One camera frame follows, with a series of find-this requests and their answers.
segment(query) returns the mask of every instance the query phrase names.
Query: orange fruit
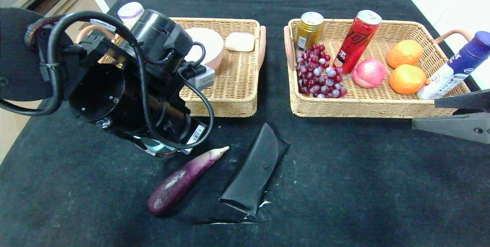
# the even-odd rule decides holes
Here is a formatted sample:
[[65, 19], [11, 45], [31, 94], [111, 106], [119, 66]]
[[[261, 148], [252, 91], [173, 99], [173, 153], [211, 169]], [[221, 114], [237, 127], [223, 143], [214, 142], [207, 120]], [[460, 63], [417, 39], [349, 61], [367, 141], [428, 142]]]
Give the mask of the orange fruit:
[[422, 69], [402, 64], [390, 74], [388, 82], [393, 90], [400, 94], [413, 94], [422, 88], [426, 80]]
[[416, 41], [401, 41], [388, 52], [388, 64], [393, 68], [397, 68], [401, 64], [415, 65], [422, 57], [423, 52], [424, 49]]

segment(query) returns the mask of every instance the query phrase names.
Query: red grapes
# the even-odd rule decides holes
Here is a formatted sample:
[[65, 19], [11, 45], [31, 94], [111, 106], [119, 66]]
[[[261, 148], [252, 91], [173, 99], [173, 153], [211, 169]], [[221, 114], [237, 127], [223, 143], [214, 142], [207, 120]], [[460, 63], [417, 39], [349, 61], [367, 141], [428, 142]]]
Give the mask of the red grapes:
[[314, 44], [311, 49], [296, 55], [299, 92], [315, 98], [345, 97], [347, 90], [341, 84], [342, 67], [330, 66], [330, 55], [324, 51], [324, 45]]

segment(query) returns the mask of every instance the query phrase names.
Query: small white bottle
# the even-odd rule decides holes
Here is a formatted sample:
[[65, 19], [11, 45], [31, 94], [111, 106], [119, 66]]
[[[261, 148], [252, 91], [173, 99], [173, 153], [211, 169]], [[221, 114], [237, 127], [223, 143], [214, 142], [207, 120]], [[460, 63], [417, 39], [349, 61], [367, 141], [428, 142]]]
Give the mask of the small white bottle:
[[130, 2], [125, 4], [121, 8], [119, 8], [118, 16], [122, 20], [124, 25], [126, 25], [126, 27], [131, 29], [134, 26], [134, 24], [138, 20], [140, 20], [140, 17], [143, 14], [144, 10], [145, 9], [140, 3]]

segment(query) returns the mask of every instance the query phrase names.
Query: pink peach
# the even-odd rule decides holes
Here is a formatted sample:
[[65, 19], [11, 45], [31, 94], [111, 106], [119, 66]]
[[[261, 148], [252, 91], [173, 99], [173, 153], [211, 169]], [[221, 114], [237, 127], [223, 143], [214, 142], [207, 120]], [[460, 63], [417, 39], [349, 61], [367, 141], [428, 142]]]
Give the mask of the pink peach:
[[385, 77], [386, 66], [373, 57], [363, 60], [352, 72], [352, 80], [363, 88], [378, 87]]

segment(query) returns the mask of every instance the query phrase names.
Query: eggplant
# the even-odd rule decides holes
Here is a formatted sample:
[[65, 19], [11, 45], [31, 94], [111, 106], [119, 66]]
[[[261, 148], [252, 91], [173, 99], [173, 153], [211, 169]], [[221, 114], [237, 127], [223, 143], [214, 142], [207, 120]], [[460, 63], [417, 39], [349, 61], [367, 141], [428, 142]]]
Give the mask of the eggplant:
[[148, 200], [149, 211], [152, 214], [161, 215], [177, 205], [199, 177], [229, 148], [229, 146], [225, 146], [211, 149], [170, 174], [150, 195]]

